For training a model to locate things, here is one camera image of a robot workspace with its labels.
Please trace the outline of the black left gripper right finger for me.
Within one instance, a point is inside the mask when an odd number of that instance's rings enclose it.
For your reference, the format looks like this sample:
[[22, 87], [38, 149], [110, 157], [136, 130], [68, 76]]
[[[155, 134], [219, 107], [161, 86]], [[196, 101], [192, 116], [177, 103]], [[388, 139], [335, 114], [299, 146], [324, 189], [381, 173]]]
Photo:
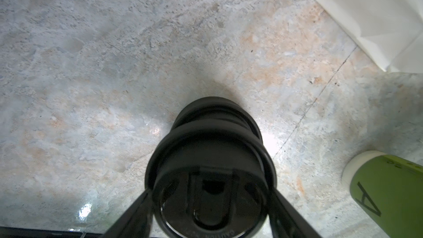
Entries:
[[269, 196], [268, 214], [274, 238], [321, 238], [276, 188]]

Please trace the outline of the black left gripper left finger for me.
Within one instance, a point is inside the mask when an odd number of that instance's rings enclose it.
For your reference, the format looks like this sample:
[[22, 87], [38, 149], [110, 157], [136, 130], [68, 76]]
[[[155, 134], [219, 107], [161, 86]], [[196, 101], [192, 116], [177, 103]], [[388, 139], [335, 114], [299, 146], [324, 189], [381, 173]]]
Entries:
[[148, 238], [152, 222], [152, 191], [145, 190], [101, 238]]

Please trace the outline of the black cup lid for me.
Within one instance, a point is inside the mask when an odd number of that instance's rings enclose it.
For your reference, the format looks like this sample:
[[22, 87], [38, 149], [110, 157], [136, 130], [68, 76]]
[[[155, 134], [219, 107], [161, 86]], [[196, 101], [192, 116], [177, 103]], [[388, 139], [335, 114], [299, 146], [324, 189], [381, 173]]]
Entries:
[[224, 120], [173, 128], [145, 172], [156, 220], [171, 238], [255, 236], [275, 185], [275, 167], [262, 140]]

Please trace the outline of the green paper cup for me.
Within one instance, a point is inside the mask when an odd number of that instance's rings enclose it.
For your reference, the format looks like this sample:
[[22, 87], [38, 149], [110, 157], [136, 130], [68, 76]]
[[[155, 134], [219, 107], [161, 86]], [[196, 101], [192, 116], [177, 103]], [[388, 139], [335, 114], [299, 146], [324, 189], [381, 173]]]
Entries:
[[391, 238], [423, 235], [423, 167], [380, 151], [363, 152], [341, 181], [352, 199]]

